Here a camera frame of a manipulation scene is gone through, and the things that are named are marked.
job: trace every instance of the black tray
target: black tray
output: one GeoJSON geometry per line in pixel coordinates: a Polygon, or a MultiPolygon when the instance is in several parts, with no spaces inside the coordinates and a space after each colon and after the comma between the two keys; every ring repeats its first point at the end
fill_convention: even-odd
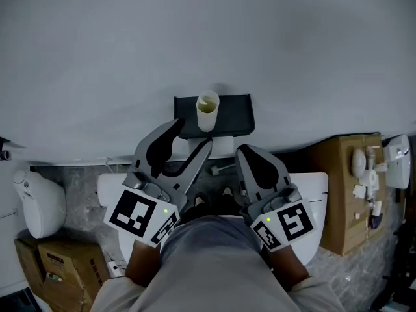
{"type": "Polygon", "coordinates": [[[185,119],[180,138],[241,137],[254,131],[252,98],[247,95],[220,96],[215,128],[208,133],[200,130],[196,119],[198,97],[175,97],[175,119],[185,119]]]}

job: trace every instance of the toilet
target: toilet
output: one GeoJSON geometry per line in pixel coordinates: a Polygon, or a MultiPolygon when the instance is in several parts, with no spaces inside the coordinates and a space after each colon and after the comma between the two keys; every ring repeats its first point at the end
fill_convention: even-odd
{"type": "Polygon", "coordinates": [[[48,237],[62,227],[66,201],[61,186],[26,170],[14,174],[13,186],[23,203],[26,225],[34,238],[48,237]]]}
{"type": "MultiPolygon", "coordinates": [[[[292,244],[293,251],[303,265],[312,260],[316,254],[322,232],[324,230],[326,202],[328,198],[328,175],[322,172],[306,174],[289,174],[292,183],[296,184],[303,198],[308,198],[317,230],[310,235],[292,244]]],[[[124,190],[129,190],[123,185],[126,174],[102,174],[98,179],[98,200],[104,207],[117,202],[124,190]]],[[[161,248],[168,239],[165,235],[161,241],[161,248]]],[[[135,240],[123,231],[118,232],[118,243],[124,259],[130,260],[135,240]]]]}

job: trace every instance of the white cup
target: white cup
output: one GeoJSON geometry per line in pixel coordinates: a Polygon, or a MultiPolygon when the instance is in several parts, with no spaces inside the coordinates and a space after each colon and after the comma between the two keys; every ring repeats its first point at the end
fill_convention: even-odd
{"type": "Polygon", "coordinates": [[[216,92],[207,90],[202,92],[196,100],[196,117],[198,127],[203,132],[210,132],[215,127],[220,96],[216,92]]]}

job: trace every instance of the cardboard box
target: cardboard box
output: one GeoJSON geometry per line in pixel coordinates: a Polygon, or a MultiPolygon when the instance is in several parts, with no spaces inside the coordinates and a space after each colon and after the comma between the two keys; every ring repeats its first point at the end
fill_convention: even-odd
{"type": "Polygon", "coordinates": [[[38,245],[41,242],[41,239],[35,238],[15,239],[14,245],[29,286],[35,295],[44,299],[43,286],[46,271],[38,250],[38,245]]]}
{"type": "Polygon", "coordinates": [[[45,301],[54,311],[89,311],[99,289],[110,278],[101,248],[67,240],[40,244],[39,252],[45,271],[62,278],[62,282],[44,281],[45,301]]]}
{"type": "Polygon", "coordinates": [[[385,173],[379,172],[380,189],[377,200],[383,201],[383,220],[378,229],[369,228],[371,210],[364,199],[352,194],[359,181],[351,173],[354,149],[365,152],[367,146],[375,147],[376,164],[384,162],[380,134],[337,136],[296,153],[295,172],[326,172],[328,174],[328,205],[324,232],[320,245],[339,255],[354,251],[368,239],[379,235],[387,222],[385,173]],[[356,220],[354,213],[360,214],[356,220]]]}

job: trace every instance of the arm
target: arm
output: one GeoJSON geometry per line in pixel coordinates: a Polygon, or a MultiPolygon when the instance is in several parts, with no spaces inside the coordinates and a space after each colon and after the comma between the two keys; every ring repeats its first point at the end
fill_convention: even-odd
{"type": "Polygon", "coordinates": [[[305,266],[293,252],[292,246],[268,254],[272,261],[274,275],[286,291],[309,277],[305,266]]]}
{"type": "Polygon", "coordinates": [[[125,275],[136,284],[147,287],[161,267],[160,251],[160,244],[153,248],[136,240],[125,275]]]}
{"type": "Polygon", "coordinates": [[[344,311],[330,284],[309,276],[291,246],[269,255],[275,277],[300,311],[344,311]]]}
{"type": "Polygon", "coordinates": [[[98,292],[91,312],[128,312],[159,271],[160,245],[135,241],[125,277],[108,279],[98,292]]]}

